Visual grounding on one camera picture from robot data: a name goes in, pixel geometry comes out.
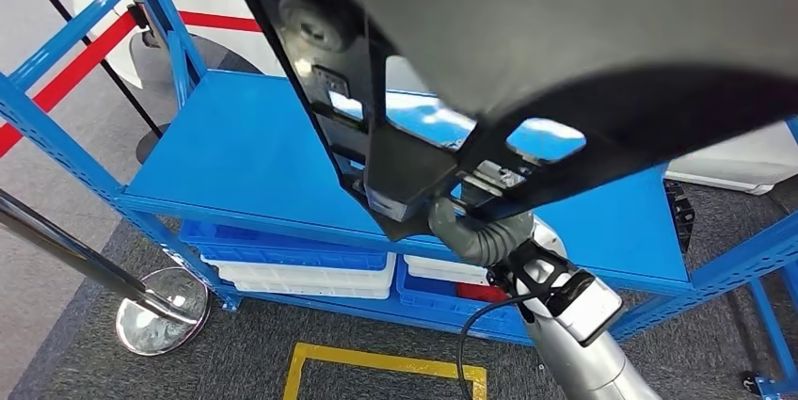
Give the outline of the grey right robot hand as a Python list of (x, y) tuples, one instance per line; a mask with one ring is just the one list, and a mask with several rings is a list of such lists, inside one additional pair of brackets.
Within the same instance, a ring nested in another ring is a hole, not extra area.
[(428, 224), (441, 241), (469, 241), (487, 221), (471, 213), (491, 200), (501, 198), (524, 178), (509, 168), (484, 161), (472, 172), (459, 173), (455, 183), (431, 202)]

